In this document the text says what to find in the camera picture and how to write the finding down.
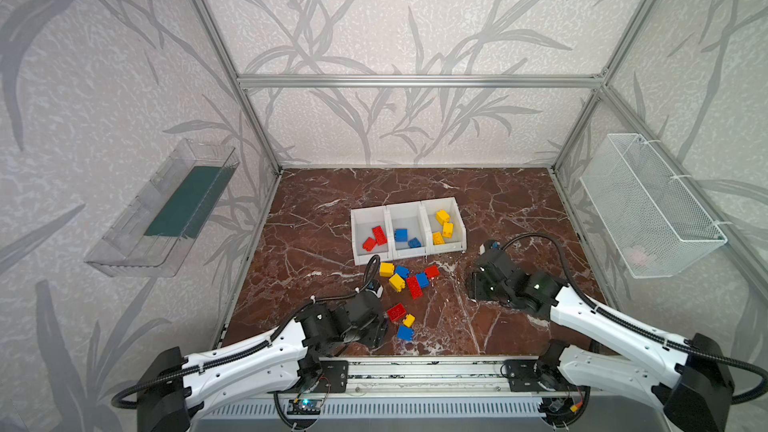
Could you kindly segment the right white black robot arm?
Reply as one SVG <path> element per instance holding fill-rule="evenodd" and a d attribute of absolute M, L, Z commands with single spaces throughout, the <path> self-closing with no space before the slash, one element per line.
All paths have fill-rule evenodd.
<path fill-rule="evenodd" d="M 712 339 L 655 329 L 584 294 L 569 277 L 528 274 L 496 242 L 485 244 L 468 295 L 574 330 L 609 349 L 601 355 L 553 340 L 534 374 L 548 390 L 596 388 L 663 413 L 681 431 L 722 431 L 732 406 L 767 392 L 767 372 L 725 357 Z"/>

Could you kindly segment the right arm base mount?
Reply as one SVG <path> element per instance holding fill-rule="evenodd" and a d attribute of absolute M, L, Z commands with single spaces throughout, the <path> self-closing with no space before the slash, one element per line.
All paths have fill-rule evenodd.
<path fill-rule="evenodd" d="M 556 367 L 541 364 L 538 359 L 505 360 L 499 373 L 511 392 L 580 392 Z"/>

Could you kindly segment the large yellow lego brick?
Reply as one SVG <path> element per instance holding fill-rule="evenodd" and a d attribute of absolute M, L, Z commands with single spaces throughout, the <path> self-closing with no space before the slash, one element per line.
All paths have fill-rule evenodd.
<path fill-rule="evenodd" d="M 450 220 L 451 220 L 450 214 L 447 211 L 445 211 L 445 210 L 439 210 L 435 214 L 435 218 L 436 218 L 437 222 L 440 225 L 444 225 L 445 223 L 449 223 Z"/>

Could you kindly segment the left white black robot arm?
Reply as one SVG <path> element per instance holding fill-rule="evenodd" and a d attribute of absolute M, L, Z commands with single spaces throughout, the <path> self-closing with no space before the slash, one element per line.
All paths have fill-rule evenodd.
<path fill-rule="evenodd" d="M 189 431 L 204 415 L 241 399 L 310 389 L 320 381 L 323 358 L 352 343 L 375 348 L 388 327 L 371 290 L 339 301 L 310 299 L 277 327 L 230 346 L 189 355 L 177 347 L 161 352 L 111 405 L 134 411 L 139 431 Z"/>

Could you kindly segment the long red lego brick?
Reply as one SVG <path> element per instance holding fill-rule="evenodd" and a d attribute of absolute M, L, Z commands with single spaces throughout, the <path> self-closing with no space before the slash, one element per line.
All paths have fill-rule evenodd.
<path fill-rule="evenodd" d="M 381 226 L 373 227 L 372 232 L 377 245 L 384 245 L 387 243 L 387 234 Z"/>

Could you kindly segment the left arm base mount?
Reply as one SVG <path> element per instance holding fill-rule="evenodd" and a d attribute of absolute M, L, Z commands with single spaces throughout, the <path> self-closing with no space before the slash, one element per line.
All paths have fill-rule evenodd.
<path fill-rule="evenodd" d="M 344 393 L 349 378 L 347 360 L 321 359 L 316 362 L 300 364 L 298 381 L 291 388 L 300 393 Z"/>

